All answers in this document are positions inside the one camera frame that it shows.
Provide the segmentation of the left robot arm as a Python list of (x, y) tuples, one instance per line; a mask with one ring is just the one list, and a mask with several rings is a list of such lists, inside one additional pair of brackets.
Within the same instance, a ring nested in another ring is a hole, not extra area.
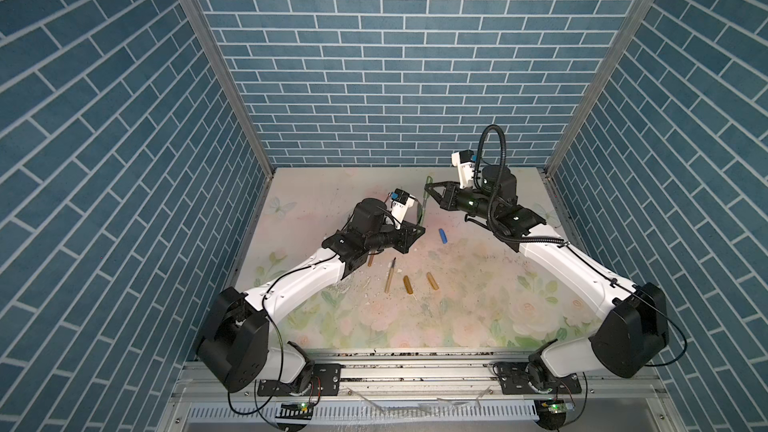
[(388, 201), (365, 198), (344, 226), (325, 238), (305, 261), (279, 277), (240, 292), (228, 287), (213, 300), (199, 333), (195, 354), (229, 393), (261, 381), (288, 395), (305, 391), (314, 362), (298, 345), (269, 344), (278, 323), (313, 295), (362, 267), (370, 255), (388, 248), (406, 254), (424, 235), (406, 220), (417, 199), (397, 189)]

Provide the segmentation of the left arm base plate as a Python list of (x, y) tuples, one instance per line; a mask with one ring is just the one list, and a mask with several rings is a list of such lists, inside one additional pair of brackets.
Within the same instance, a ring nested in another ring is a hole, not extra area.
[(339, 363), (310, 363), (305, 365), (291, 382), (259, 380), (257, 395), (260, 397), (304, 397), (313, 395), (320, 399), (337, 396), (342, 366)]

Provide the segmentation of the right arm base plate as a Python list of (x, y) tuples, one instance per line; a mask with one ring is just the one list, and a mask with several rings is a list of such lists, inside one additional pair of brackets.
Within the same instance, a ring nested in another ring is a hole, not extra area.
[(582, 392), (577, 375), (557, 378), (538, 363), (494, 362), (490, 370), (504, 395), (551, 395), (560, 392), (577, 395)]

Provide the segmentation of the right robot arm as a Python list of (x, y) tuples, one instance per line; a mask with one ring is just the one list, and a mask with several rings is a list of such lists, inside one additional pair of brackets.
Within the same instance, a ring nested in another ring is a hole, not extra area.
[(441, 209), (464, 213), (466, 221), (557, 277), (599, 319), (590, 336), (553, 340), (532, 353), (526, 366), (530, 387), (548, 393), (573, 374), (605, 369), (629, 379), (656, 367), (654, 357), (668, 346), (670, 334), (681, 330), (667, 314), (664, 292), (612, 272), (522, 206), (506, 154), (504, 132), (489, 125), (476, 150), (453, 153), (457, 180), (429, 183), (424, 190)]

